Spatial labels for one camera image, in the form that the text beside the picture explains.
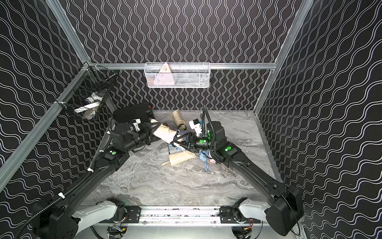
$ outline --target beige glove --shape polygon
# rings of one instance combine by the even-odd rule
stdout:
[[[170,161],[162,163],[162,166],[164,166],[166,163],[170,163],[171,166],[174,166],[186,160],[196,158],[197,156],[194,153],[191,153],[190,151],[184,151],[184,152],[169,154],[168,157],[170,158]]]

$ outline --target wire basket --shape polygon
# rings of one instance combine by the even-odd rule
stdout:
[[[150,88],[208,88],[209,62],[167,62],[170,73],[159,73],[166,62],[146,62],[144,75]]]
[[[91,66],[63,102],[58,102],[76,120],[97,120],[117,77],[115,71]]]

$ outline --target black wire basket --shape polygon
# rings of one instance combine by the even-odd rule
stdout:
[[[117,76],[113,70],[91,66],[65,100],[58,103],[76,120],[97,120]]]

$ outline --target red wire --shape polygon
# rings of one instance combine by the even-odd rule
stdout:
[[[249,221],[250,221],[250,220],[252,220],[252,226],[249,227],[249,228],[252,228],[252,227],[253,227],[253,218],[250,218]]]

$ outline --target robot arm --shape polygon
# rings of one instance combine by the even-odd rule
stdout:
[[[160,123],[141,123],[140,131],[134,132],[128,124],[117,125],[111,132],[113,145],[97,156],[94,165],[89,169],[92,171],[91,175],[87,173],[82,176],[48,202],[38,201],[33,207],[36,214],[20,227],[15,238],[18,238],[30,222],[34,234],[43,239],[61,239],[63,236],[65,239],[72,239],[77,232],[101,220],[122,221],[126,214],[124,203],[106,201],[88,208],[87,213],[79,213],[75,209],[104,179],[123,165],[129,158],[129,151],[158,140],[153,133],[159,126]],[[248,218],[255,218],[267,221],[276,232],[285,236],[303,215],[301,192],[296,187],[286,187],[252,163],[240,148],[227,141],[220,122],[209,120],[208,135],[204,133],[204,127],[202,130],[199,136],[195,133],[180,137],[175,135],[173,143],[179,143],[194,153],[209,150],[217,163],[222,163],[242,175],[267,198],[267,203],[242,198],[232,206],[235,219],[246,221]],[[180,143],[178,139],[181,138],[185,140]],[[84,216],[90,212],[98,213],[100,217]]]

